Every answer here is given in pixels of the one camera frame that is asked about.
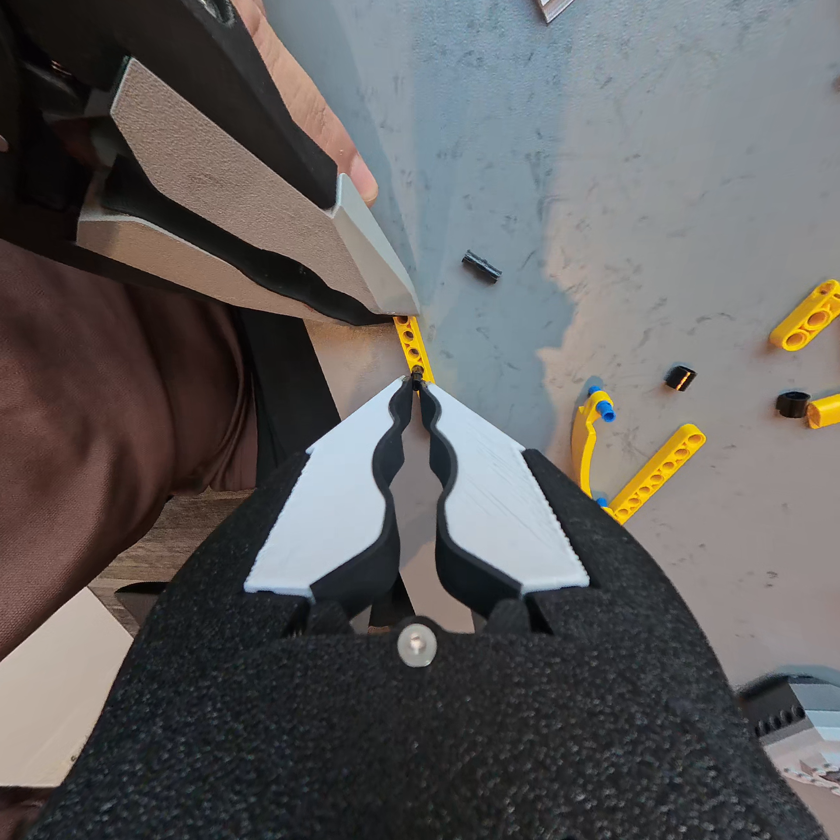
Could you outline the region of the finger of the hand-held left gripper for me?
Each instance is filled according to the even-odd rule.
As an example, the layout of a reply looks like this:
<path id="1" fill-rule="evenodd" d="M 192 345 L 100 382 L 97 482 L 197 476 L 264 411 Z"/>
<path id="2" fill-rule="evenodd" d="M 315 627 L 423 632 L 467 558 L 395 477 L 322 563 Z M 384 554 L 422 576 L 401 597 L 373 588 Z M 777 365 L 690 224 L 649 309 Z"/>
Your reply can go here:
<path id="1" fill-rule="evenodd" d="M 330 288 L 297 261 L 252 246 L 178 205 L 131 156 L 118 154 L 91 183 L 77 244 L 238 308 L 354 327 L 391 318 Z"/>
<path id="2" fill-rule="evenodd" d="M 345 173 L 321 209 L 135 58 L 110 115 L 152 185 L 179 206 L 297 261 L 372 313 L 418 314 L 405 267 Z"/>

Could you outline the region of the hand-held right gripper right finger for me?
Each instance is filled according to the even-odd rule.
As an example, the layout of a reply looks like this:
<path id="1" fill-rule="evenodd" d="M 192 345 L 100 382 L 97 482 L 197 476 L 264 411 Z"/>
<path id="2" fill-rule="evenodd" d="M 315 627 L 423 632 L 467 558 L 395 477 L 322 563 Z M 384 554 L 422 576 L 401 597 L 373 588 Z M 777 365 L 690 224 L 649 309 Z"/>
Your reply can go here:
<path id="1" fill-rule="evenodd" d="M 442 486 L 435 563 L 446 592 L 489 618 L 502 601 L 589 586 L 525 448 L 438 385 L 423 385 L 419 402 Z"/>

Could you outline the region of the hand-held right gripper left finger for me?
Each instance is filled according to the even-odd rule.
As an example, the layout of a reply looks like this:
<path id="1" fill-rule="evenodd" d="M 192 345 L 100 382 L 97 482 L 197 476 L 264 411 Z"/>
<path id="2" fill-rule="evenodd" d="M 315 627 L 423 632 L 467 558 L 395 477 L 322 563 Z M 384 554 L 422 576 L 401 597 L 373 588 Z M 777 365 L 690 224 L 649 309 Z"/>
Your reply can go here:
<path id="1" fill-rule="evenodd" d="M 307 449 L 247 593 L 337 602 L 353 617 L 392 588 L 401 547 L 390 485 L 412 410 L 412 380 L 397 379 Z"/>

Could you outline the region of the long smooth yellow beam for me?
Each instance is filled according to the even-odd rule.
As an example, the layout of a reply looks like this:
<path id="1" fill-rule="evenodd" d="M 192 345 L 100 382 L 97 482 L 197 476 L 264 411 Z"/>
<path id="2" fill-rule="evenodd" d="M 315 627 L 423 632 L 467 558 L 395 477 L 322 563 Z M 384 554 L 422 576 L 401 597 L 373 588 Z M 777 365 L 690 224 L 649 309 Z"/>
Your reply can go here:
<path id="1" fill-rule="evenodd" d="M 420 364 L 425 369 L 424 382 L 435 383 L 417 318 L 414 316 L 394 316 L 393 321 L 409 373 L 411 374 L 413 366 Z"/>

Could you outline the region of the grey desk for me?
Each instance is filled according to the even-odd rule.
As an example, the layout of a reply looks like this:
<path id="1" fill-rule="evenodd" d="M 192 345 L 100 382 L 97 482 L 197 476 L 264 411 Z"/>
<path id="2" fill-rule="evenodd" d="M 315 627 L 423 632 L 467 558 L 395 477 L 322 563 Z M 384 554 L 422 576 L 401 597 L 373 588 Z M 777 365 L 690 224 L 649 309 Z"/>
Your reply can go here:
<path id="1" fill-rule="evenodd" d="M 705 447 L 629 531 L 735 686 L 838 669 L 838 427 L 774 408 L 838 393 L 838 322 L 768 341 L 838 279 L 838 2 L 266 11 L 379 183 L 441 386 L 567 469 L 602 380 L 603 497 L 697 425 Z M 675 364 L 697 372 L 684 392 Z"/>

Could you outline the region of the person's left hand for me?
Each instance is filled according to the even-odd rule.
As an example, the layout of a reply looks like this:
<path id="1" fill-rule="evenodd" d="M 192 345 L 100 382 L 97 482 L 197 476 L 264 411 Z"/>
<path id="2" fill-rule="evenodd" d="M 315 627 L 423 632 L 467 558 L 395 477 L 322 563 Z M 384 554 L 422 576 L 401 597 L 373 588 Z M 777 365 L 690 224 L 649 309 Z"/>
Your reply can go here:
<path id="1" fill-rule="evenodd" d="M 233 1 L 294 122 L 325 151 L 372 207 L 379 186 L 349 133 L 271 27 L 262 1 Z"/>

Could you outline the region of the person's dark trousers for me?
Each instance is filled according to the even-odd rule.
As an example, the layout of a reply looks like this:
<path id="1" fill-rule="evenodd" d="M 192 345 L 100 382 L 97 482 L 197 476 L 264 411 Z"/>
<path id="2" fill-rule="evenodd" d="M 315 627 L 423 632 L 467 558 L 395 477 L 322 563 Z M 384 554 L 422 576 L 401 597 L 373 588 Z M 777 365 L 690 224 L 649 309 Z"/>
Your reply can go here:
<path id="1" fill-rule="evenodd" d="M 259 487 L 336 427 L 340 415 L 302 320 L 245 308 L 234 313 L 253 375 Z"/>

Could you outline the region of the long yellow beam with holes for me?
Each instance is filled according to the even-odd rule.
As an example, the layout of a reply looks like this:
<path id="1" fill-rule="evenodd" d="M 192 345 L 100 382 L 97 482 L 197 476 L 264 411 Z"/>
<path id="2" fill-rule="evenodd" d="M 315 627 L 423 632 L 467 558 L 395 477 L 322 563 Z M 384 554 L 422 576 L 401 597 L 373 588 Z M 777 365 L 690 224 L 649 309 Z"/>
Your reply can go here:
<path id="1" fill-rule="evenodd" d="M 624 524 L 687 463 L 706 443 L 707 437 L 694 424 L 679 427 L 654 456 L 612 499 L 612 518 Z"/>

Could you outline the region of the person's brown shirt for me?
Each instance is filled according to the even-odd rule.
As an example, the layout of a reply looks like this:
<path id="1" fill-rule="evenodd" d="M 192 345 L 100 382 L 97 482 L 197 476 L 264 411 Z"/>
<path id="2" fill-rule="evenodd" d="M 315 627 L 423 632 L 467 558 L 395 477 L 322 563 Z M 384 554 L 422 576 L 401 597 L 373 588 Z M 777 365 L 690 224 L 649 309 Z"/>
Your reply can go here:
<path id="1" fill-rule="evenodd" d="M 2 242 L 1 650 L 173 496 L 256 485 L 251 373 L 220 303 L 124 286 Z"/>

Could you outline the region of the white flat panel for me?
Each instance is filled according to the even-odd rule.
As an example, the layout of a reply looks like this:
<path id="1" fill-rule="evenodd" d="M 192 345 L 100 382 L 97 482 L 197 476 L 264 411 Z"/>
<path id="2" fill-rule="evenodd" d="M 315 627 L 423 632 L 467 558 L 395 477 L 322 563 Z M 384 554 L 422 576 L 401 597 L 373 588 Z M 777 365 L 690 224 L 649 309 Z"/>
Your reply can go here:
<path id="1" fill-rule="evenodd" d="M 1 785 L 54 788 L 91 735 L 132 645 L 83 589 L 1 664 Z"/>

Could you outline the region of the grey battery box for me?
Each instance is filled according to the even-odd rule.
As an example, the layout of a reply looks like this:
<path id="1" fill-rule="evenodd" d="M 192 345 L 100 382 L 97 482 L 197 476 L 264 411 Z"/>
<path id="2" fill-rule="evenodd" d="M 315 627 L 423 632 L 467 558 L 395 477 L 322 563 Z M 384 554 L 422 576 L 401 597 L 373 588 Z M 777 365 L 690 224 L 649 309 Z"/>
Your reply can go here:
<path id="1" fill-rule="evenodd" d="M 766 675 L 738 693 L 749 728 L 797 793 L 839 796 L 839 678 Z"/>

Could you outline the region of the short yellow two-hole beam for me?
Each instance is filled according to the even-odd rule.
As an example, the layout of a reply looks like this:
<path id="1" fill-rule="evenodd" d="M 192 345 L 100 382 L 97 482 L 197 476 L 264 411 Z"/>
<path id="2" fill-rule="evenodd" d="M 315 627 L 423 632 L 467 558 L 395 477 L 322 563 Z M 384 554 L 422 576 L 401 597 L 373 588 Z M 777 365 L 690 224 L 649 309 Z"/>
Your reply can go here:
<path id="1" fill-rule="evenodd" d="M 769 343 L 795 352 L 803 349 L 839 315 L 839 283 L 825 280 L 815 287 L 770 333 Z"/>

